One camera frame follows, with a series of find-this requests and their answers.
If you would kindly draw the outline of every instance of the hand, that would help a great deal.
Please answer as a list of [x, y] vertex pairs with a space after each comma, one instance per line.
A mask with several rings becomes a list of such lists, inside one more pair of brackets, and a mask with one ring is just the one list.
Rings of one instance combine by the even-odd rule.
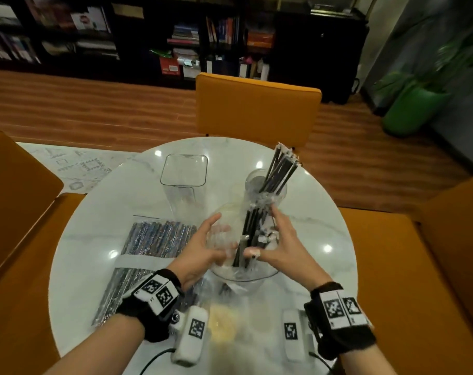
[[[181, 254], [167, 266], [167, 269], [177, 276], [184, 291], [195, 284], [214, 262], [222, 265], [227, 259], [226, 250], [207, 248], [207, 235], [211, 232], [212, 225], [220, 218], [221, 213], [217, 213], [202, 222]], [[218, 231], [224, 229], [225, 227], [214, 228]]]
[[289, 217], [280, 212], [275, 205], [271, 206], [271, 212], [280, 232], [278, 247], [275, 250], [247, 247], [244, 251], [244, 257], [254, 257], [257, 260], [269, 263], [310, 292], [327, 282], [331, 282], [330, 275], [316, 263], [297, 238], [297, 232], [290, 223]]

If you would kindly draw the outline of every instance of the orange chair seat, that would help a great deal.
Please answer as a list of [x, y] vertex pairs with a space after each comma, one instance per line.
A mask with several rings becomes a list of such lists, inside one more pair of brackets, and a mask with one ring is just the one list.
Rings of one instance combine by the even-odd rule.
[[340, 208], [358, 265], [358, 299], [399, 375], [473, 375], [473, 331], [413, 222]]
[[83, 197], [76, 193], [57, 197], [2, 267], [2, 374], [41, 375], [60, 358], [49, 321], [49, 274], [60, 236]]

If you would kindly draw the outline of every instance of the green pot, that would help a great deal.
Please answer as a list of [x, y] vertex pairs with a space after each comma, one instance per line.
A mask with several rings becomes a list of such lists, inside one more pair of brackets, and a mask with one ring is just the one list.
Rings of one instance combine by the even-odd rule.
[[382, 119], [382, 127], [389, 135], [406, 137], [417, 132], [449, 99], [449, 93], [419, 86], [405, 88]]

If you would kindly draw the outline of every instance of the red box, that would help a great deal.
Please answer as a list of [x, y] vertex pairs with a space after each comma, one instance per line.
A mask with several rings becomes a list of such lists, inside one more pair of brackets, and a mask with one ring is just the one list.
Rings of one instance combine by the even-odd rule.
[[181, 76], [177, 58], [164, 58], [160, 57], [160, 68], [162, 69], [163, 75], [176, 75]]

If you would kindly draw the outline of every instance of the black cable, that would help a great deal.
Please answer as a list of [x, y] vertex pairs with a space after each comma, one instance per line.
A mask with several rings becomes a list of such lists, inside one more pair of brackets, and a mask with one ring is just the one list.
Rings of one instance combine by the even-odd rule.
[[328, 367], [329, 371], [332, 371], [332, 367], [330, 367], [327, 362], [325, 361], [325, 359], [323, 359], [322, 357], [320, 357], [319, 355], [316, 355], [315, 353], [313, 352], [309, 352], [309, 355], [316, 358], [316, 359], [319, 359], [325, 366]]
[[141, 372], [140, 372], [140, 375], [143, 375], [143, 373], [146, 371], [146, 369], [148, 368], [148, 366], [151, 365], [152, 362], [153, 362], [155, 359], [157, 359], [158, 357], [160, 357], [160, 355], [165, 354], [165, 353], [174, 353], [175, 351], [176, 351], [175, 348], [168, 348], [168, 349], [164, 350], [163, 352], [158, 353], [156, 356], [154, 356], [154, 357], [146, 364], [145, 367], [143, 367], [143, 369], [142, 369]]

